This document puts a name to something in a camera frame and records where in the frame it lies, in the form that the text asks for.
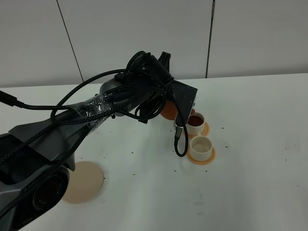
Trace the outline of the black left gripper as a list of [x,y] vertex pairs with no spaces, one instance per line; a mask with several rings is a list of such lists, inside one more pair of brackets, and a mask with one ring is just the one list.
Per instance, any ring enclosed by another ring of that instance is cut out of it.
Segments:
[[[158,59],[159,72],[170,71],[171,54],[163,51]],[[166,83],[149,80],[136,84],[140,94],[134,99],[134,118],[146,124],[148,120],[160,115],[167,100],[175,104],[173,96],[174,85],[173,80]]]

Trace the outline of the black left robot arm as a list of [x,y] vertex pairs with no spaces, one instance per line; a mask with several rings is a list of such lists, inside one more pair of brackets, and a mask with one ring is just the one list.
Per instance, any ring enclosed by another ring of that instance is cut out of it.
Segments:
[[47,110],[50,118],[18,125],[0,137],[0,228],[17,231],[53,208],[64,196],[75,169],[74,152],[107,118],[129,116],[140,122],[156,117],[173,91],[170,54],[159,58],[140,51],[125,69],[102,73],[113,78],[99,94],[67,105],[81,85],[55,106],[24,104],[5,92],[2,103]]

